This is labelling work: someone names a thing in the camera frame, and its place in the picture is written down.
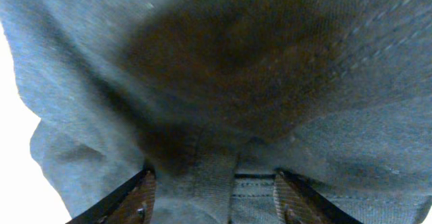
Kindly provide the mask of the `dark teal t-shirt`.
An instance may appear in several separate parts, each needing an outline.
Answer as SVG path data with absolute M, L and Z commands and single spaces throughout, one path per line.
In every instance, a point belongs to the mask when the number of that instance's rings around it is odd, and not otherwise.
M 276 171 L 361 223 L 431 210 L 431 0 L 1 0 L 32 158 L 72 218 L 280 223 Z

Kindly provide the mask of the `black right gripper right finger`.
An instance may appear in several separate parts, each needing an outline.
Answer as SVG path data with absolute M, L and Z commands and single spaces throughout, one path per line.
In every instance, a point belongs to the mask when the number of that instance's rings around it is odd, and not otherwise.
M 273 200 L 282 224 L 362 224 L 287 171 L 276 171 Z

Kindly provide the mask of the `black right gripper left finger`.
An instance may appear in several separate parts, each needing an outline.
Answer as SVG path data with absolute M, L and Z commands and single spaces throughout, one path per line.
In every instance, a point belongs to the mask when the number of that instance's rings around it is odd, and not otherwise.
M 156 176 L 144 169 L 67 224 L 150 224 Z

